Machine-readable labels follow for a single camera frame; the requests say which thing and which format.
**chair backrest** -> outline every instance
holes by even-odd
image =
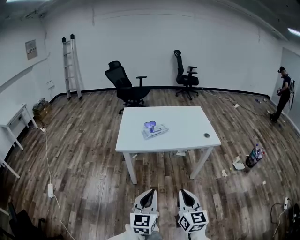
[[[177,58],[177,64],[178,64],[178,76],[181,76],[184,72],[183,65],[182,65],[182,59],[181,59],[181,51],[174,50],[174,55]]]
[[[105,71],[105,75],[116,88],[132,87],[132,84],[125,73],[124,67],[119,61],[112,61],[108,64],[108,66],[109,70]]]

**chair armrest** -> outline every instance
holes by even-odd
[[[191,71],[187,71],[190,74],[198,74],[197,72],[191,72]]]
[[[142,79],[143,78],[147,78],[147,76],[139,76],[139,77],[136,77],[137,79],[140,79],[140,87],[142,86]]]

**white table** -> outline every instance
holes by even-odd
[[[148,121],[164,124],[169,131],[145,140],[142,129]],[[123,152],[132,183],[136,184],[131,153],[204,148],[206,151],[190,175],[190,179],[194,179],[213,148],[219,145],[221,142],[200,106],[134,107],[124,109],[116,151]]]
[[[22,147],[22,145],[17,140],[16,136],[11,131],[9,125],[15,119],[21,117],[23,123],[26,125],[27,128],[29,128],[27,122],[25,121],[24,115],[23,115],[24,109],[26,110],[27,114],[30,116],[31,121],[32,121],[33,125],[35,126],[35,128],[38,129],[36,122],[34,121],[33,117],[29,114],[29,111],[26,107],[26,103],[19,104],[19,105],[12,105],[12,106],[8,106],[4,109],[1,109],[1,115],[0,115],[0,127],[6,128],[8,130],[9,134],[13,138],[13,142],[12,142],[13,147],[15,147],[14,142],[16,142],[22,150],[24,150],[24,148]]]

